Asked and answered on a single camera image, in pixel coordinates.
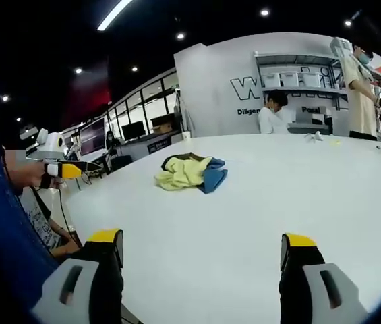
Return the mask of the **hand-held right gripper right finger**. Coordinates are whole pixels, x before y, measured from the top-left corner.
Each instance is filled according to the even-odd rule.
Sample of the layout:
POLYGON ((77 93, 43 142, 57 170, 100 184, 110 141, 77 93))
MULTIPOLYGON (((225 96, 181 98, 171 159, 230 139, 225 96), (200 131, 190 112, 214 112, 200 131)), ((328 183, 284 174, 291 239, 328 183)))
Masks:
POLYGON ((307 236, 281 238, 281 323, 362 323, 368 312, 358 287, 334 263, 326 263, 307 236))

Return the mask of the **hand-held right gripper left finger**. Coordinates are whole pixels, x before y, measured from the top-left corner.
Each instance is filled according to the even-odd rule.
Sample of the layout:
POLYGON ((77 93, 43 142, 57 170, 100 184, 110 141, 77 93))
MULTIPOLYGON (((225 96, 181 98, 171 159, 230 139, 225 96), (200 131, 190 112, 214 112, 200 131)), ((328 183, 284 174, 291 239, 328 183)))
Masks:
POLYGON ((45 280, 32 309, 39 323, 121 323, 123 231, 92 234, 45 280))

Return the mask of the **person's left hand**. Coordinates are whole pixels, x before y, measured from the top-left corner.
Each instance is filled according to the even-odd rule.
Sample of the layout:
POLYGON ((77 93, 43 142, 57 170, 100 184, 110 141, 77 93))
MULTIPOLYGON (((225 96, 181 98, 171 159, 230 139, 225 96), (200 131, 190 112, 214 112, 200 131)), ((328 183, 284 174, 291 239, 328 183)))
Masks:
POLYGON ((28 165, 26 167, 28 185, 44 189, 58 189, 63 184, 63 180, 59 177, 49 175, 46 169, 47 165, 43 162, 36 162, 28 165))

